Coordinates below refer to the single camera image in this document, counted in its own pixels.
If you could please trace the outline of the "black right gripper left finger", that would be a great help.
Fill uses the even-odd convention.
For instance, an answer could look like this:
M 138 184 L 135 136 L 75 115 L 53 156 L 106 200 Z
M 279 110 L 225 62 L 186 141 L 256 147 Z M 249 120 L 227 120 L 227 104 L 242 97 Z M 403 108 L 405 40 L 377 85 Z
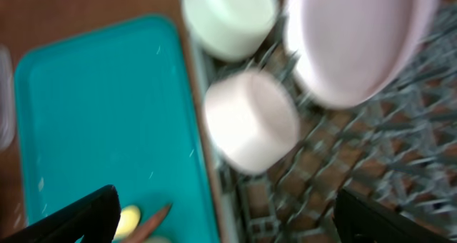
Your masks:
M 106 185 L 1 243 L 105 242 L 114 239 L 121 206 L 115 186 Z

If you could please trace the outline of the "pink bowl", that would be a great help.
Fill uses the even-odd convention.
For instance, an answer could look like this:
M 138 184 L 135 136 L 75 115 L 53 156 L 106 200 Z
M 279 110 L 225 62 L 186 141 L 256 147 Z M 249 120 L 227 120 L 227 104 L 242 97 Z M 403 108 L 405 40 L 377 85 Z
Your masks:
M 240 173 L 265 172 L 299 141 L 295 105 L 267 71 L 248 69 L 213 83 L 203 110 L 211 141 Z

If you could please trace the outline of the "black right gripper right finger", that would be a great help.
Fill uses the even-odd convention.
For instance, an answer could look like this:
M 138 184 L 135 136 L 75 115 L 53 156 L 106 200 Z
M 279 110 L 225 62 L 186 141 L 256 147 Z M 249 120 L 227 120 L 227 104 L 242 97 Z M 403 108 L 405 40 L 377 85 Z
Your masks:
M 333 215 L 342 243 L 452 243 L 350 189 L 338 192 Z

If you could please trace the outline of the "cream white bowl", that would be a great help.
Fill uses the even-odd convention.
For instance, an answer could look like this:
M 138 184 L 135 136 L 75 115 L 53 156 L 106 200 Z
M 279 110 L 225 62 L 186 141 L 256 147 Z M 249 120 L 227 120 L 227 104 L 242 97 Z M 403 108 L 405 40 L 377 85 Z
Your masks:
M 276 23 L 279 0 L 182 0 L 190 34 L 216 59 L 236 62 L 257 52 Z

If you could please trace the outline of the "pink round plate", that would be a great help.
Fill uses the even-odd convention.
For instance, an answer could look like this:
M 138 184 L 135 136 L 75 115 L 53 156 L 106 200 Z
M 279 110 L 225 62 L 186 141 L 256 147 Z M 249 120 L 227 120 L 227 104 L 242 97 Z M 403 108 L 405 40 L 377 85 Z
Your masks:
M 439 0 L 284 0 L 283 44 L 294 76 L 332 109 L 361 104 L 416 53 Z

